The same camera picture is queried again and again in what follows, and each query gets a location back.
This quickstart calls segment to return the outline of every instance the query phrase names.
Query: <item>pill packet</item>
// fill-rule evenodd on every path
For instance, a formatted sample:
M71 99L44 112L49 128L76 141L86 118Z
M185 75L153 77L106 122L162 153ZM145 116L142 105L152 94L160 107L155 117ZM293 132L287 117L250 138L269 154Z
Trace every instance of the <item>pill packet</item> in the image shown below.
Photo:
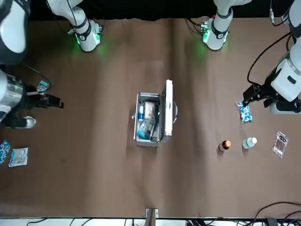
M273 152L278 155L280 159L283 158L286 145L288 143L288 137L280 131L277 131L276 139L273 145Z
M27 165L28 147L13 149L10 155L9 167Z
M0 165L5 161L10 149L10 144L7 140L4 140L0 145Z
M235 101L236 106L238 107L239 111L240 111L240 119L241 119L241 123L245 123L248 121L252 121L253 117L251 114L251 109L249 106L244 107L243 106L243 102L242 101Z

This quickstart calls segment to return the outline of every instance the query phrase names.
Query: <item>white packet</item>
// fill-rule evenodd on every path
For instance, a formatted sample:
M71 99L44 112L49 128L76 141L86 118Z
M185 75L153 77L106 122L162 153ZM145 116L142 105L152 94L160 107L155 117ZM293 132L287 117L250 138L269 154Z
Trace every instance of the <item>white packet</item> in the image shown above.
M27 165L28 147L13 149L10 155L9 167Z

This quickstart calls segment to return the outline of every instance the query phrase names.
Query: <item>black cable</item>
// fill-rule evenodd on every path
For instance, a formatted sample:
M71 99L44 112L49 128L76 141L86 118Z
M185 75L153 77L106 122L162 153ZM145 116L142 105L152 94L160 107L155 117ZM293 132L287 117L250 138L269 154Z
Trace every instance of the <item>black cable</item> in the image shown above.
M51 90L51 88L52 88L52 83L51 83L51 81L50 81L46 76L42 75L40 72L38 72L36 69L30 67L30 66L27 65L26 63L22 63L22 64L23 64L24 66L26 66L27 68L29 68L30 70L32 70L33 72L35 72L35 73L37 73L38 75L40 75L40 76L41 76L43 79L45 79L46 82L49 84L48 87L46 88L46 90L44 90L44 91L38 91L39 93L45 93L45 92Z
M50 5L49 5L49 3L48 3L48 0L45 0L45 1L46 1L46 4L47 4L47 7L49 8L49 10L50 10L50 12L51 12L51 15L52 15L53 19L54 19L55 22L57 23L59 29L60 29L63 33L68 34L68 33L61 27L61 25L59 24L59 22L57 21L57 19L56 19L54 13L52 12L52 10L51 10L51 8L50 8Z
M71 221L71 223L69 224L69 226L71 226L71 225L72 225L72 223L74 222L74 220L75 220L75 218L73 218L73 219L72 219L72 221Z
M280 23L278 23L278 24L272 23L272 25L273 25L274 27L278 27L278 26L284 24L287 20L288 20L288 17L287 17L284 21L282 21L282 22L280 22Z
M286 51L290 51L289 47L288 47L288 44L290 42L290 39L292 37L293 34L290 34L290 36L288 36L287 40L286 40L286 44L285 44L285 48L286 48Z
M72 12L72 15L73 15L73 18L74 18L74 22L75 22L75 27L77 27L76 20L75 20L75 16L74 16L73 10L72 10L72 8L71 8L71 6L70 6L69 0L67 0L67 3L68 3L68 6L69 6L69 9L70 9L71 12Z
M84 226L90 220L93 220L93 218L90 218L89 220L86 220L81 226Z
M286 219L288 219L291 215L294 215L296 213L301 213L301 210L300 211L295 211L295 212L292 212L290 213L289 215L287 215L285 218L283 218L282 222L281 222L281 225L280 226L283 226L284 222Z
M273 8L272 8L272 0L270 1L269 8L270 8L270 10L272 10L272 12L273 12ZM283 16L285 16L285 15L288 13L289 9L290 9L290 7L285 11L285 13L283 14ZM274 23L272 22L272 25L273 25L274 27L278 27L278 26L284 24L287 20L288 20L288 17L287 17L284 21L282 21L282 22L280 22L280 23L278 23L278 24L274 24Z
M249 69L249 72L248 72L248 75L247 75L247 81L253 85L259 85L258 83L256 82L253 82L251 81L249 78L250 78L250 73L251 73L251 70L252 68L254 67L255 63L258 61L258 59L266 52L268 51L271 47L273 47L275 44L277 44L278 42L280 42L282 39L284 39L285 37L289 36L291 33L287 33L285 35L283 35L281 38L277 39L275 42L273 42L272 44L270 44L268 47L266 47L259 55L258 57L255 59L254 63L252 64L252 66L250 67Z
M188 22L187 22L187 19L184 19L184 20L185 20L186 25L187 25L187 27L188 27L188 30L189 30L189 32L191 33L192 36L194 36L194 34L200 35L200 33L195 32L194 30L192 30L192 28L189 26L189 24L188 24Z
M200 24L198 24L198 23L194 22L194 21L193 21L193 20L191 20L190 18L187 18L187 20L188 20L190 23L192 23L193 25L195 25L195 26L198 26L198 27L200 27L200 26L201 26Z
M256 213L255 217L254 217L254 220L252 222L252 226L254 226L254 223L255 223L255 220L257 219L259 213L261 211L263 211L264 209L268 208L268 207L271 207L271 206L274 206L274 205L277 205L277 204L290 204L290 205L295 205L295 206L301 206L301 203L298 203L298 202L274 202L272 204L269 204L267 206L264 206L262 207L260 210L258 210L258 212Z
M288 222L286 226L289 226L289 225L292 224L294 221L298 221L298 220L300 220L300 219L294 219L294 220Z
M217 217L216 219L214 219L214 220L212 220L211 222L209 222L209 223L207 224L207 226L210 226L213 222L215 222L215 221L217 221L217 220L219 220L219 219L221 219L221 220L227 220L227 221L232 221L232 222L235 222L235 223L237 223L238 225L242 225L242 226L248 225L248 224L246 224L246 225L241 224L241 223L240 223L241 220L231 220L231 219L228 219L228 218Z
M191 19L185 19L186 21L189 21L191 24L192 24L192 26L193 26L193 28L196 30L196 32L197 32L197 34L202 34L201 33L201 30L199 30L198 29L198 27L200 27L201 25L200 24L197 24L197 23L195 23L195 22L193 22Z
M44 218L44 219L38 220L38 221L30 221L30 222L27 223L26 226L28 226L29 224L36 224L36 223L42 222L42 221L47 220L47 219L48 219L48 218Z

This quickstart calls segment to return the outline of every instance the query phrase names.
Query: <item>blue medicine packet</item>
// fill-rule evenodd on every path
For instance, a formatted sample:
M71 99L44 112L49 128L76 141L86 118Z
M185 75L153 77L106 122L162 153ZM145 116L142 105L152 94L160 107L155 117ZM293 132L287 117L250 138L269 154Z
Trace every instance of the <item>blue medicine packet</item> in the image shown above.
M251 109L249 106L244 107L243 106L243 102L239 101L239 102L235 102L239 111L240 111L240 119L242 123L248 122L248 121L252 121L253 117L251 114Z
M0 145L0 165L5 161L10 149L10 144L7 140L4 140Z

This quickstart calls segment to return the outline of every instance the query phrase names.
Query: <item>plastic bottle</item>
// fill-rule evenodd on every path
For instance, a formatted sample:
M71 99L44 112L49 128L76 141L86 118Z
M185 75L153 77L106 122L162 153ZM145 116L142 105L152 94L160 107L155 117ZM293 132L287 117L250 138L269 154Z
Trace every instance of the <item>plastic bottle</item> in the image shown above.
M140 107L139 107L139 113L138 113L138 120L139 121L143 120L143 118L144 118L143 113L144 113L144 106L140 105Z
M218 145L218 149L219 149L221 152L224 152L225 150L228 150L230 146L231 146L231 142L228 141L228 140L224 140L223 142L221 142L221 143Z
M245 149L248 149L249 147L254 147L254 145L257 143L257 139L254 137L249 137L248 139L243 141L243 147Z

